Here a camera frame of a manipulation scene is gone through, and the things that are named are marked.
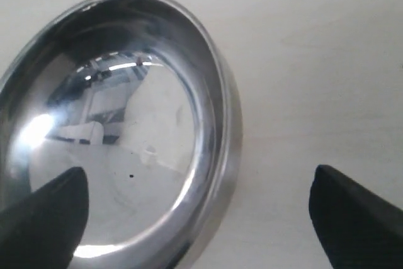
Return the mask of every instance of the shiny metal surface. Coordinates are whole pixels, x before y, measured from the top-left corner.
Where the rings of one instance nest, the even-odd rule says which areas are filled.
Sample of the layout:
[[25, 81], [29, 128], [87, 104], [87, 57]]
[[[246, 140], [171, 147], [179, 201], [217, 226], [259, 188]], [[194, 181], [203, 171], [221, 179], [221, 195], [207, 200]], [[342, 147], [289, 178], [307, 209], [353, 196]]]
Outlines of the shiny metal surface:
[[71, 269], [188, 268], [236, 182], [232, 74], [171, 0], [88, 0], [43, 29], [0, 85], [1, 205], [73, 166], [89, 222]]

